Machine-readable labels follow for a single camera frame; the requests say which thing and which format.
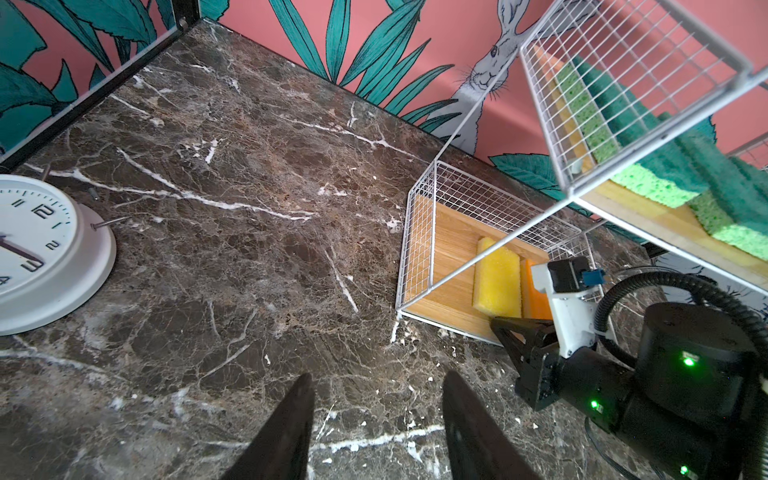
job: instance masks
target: rabbit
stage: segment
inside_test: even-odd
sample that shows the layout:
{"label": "rabbit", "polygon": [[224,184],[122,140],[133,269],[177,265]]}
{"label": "rabbit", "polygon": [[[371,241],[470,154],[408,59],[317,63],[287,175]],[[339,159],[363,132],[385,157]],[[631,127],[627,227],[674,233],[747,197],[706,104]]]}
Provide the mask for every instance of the rabbit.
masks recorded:
{"label": "rabbit", "polygon": [[[566,0],[559,9],[552,15],[549,25],[555,28],[546,28],[535,35],[538,38],[546,38],[554,33],[561,34],[567,30],[575,28],[598,11],[601,0]],[[450,105],[432,112],[428,118],[438,117],[444,114],[455,112],[466,113],[472,109],[472,105],[482,98],[485,89],[491,84],[496,75],[501,77],[494,85],[492,91],[496,91],[506,82],[509,70],[503,69],[510,58],[518,54],[520,44],[528,36],[528,31],[535,27],[526,29],[522,33],[517,33],[517,27],[520,24],[525,11],[528,9],[530,0],[498,0],[498,20],[502,25],[502,35],[491,50],[475,64],[475,67],[467,75],[464,83],[453,94],[451,99],[458,100]],[[467,120],[462,129],[454,138],[452,145],[461,148],[470,155],[475,154],[478,137],[478,121],[482,115],[482,104],[472,112],[472,116]],[[436,137],[447,137],[453,133],[462,122],[464,115],[458,115],[444,124],[437,127],[432,134]]]}

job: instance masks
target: orange sponge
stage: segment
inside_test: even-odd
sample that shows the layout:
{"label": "orange sponge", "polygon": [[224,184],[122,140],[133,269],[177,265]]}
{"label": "orange sponge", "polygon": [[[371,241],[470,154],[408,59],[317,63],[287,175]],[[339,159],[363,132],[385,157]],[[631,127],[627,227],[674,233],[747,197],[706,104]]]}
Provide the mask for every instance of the orange sponge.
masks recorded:
{"label": "orange sponge", "polygon": [[541,293],[533,287],[531,267],[536,263],[528,258],[520,262],[520,287],[523,300],[523,318],[552,320],[552,311],[549,309],[549,300],[546,293]]}

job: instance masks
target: white clock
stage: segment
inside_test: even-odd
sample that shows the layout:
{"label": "white clock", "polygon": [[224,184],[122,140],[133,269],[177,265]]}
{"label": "white clock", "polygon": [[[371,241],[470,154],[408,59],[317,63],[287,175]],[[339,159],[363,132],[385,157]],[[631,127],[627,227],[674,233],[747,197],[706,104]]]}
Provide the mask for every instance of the white clock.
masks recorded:
{"label": "white clock", "polygon": [[0,335],[62,318],[91,298],[114,265],[101,217],[56,187],[0,175]]}

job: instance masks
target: marble countertop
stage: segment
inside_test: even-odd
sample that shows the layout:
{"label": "marble countertop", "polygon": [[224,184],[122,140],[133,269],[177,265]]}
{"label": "marble countertop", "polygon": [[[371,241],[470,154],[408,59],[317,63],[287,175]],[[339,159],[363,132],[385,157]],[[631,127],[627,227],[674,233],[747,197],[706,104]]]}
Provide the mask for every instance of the marble countertop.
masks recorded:
{"label": "marble countertop", "polygon": [[[90,301],[0,338],[5,477],[216,478],[311,372],[315,478],[451,478],[439,407],[455,369],[542,478],[620,478],[575,409],[532,412],[515,396],[503,349],[395,328],[406,193],[439,148],[238,34],[195,26],[16,172],[52,163],[52,184],[131,218],[112,227],[117,261]],[[443,160],[549,203],[453,148]],[[589,237],[608,272],[648,262],[604,228]],[[617,316],[630,343],[649,295]]]}

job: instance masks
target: wire rack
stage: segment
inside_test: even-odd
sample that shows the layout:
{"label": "wire rack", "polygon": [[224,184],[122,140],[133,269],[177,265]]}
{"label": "wire rack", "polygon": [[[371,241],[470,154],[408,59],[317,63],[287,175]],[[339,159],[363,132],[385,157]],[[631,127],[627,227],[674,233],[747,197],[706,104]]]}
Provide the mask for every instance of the wire rack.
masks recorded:
{"label": "wire rack", "polygon": [[[538,31],[520,56],[568,193],[589,190],[712,114],[752,71],[671,0],[556,0]],[[618,99],[606,113],[584,101],[585,90]],[[662,114],[670,117],[659,121]]]}
{"label": "wire rack", "polygon": [[[435,271],[435,246],[450,241],[440,238],[436,227],[437,204],[504,234],[518,230],[544,213],[462,170],[441,161],[432,162],[408,195],[396,301],[400,313],[450,281],[450,275]],[[594,266],[587,237],[579,228],[558,217],[548,217],[521,233],[519,239],[545,251],[550,260],[584,256]],[[467,264],[460,271],[480,260],[473,256],[474,252],[463,259]]]}
{"label": "wire rack", "polygon": [[738,147],[728,156],[741,158],[768,173],[768,132]]}

